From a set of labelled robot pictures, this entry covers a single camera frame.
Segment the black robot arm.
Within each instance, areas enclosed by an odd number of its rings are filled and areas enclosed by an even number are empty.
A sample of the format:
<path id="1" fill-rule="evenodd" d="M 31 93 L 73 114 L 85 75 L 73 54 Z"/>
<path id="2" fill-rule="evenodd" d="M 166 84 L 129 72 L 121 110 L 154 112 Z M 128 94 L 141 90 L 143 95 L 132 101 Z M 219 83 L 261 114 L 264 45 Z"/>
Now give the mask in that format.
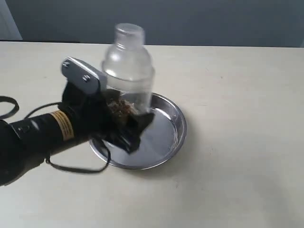
<path id="1" fill-rule="evenodd" d="M 109 142 L 126 153 L 138 150 L 142 132 L 153 113 L 135 114 L 116 90 L 84 90 L 67 83 L 58 109 L 52 113 L 0 123 L 0 184 L 6 186 L 51 156 L 74 146 Z"/>

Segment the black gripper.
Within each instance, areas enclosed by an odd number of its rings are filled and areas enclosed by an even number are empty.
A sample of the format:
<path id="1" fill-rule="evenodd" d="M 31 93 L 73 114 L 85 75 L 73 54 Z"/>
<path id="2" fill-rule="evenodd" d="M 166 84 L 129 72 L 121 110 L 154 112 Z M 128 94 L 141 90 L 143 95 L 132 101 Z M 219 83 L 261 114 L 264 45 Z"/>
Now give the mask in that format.
<path id="1" fill-rule="evenodd" d="M 141 134 L 155 117 L 153 113 L 136 114 L 131 105 L 121 98 L 119 90 L 106 89 L 86 95 L 70 82 L 64 89 L 62 103 L 76 116 L 82 131 L 128 154 L 139 148 Z"/>

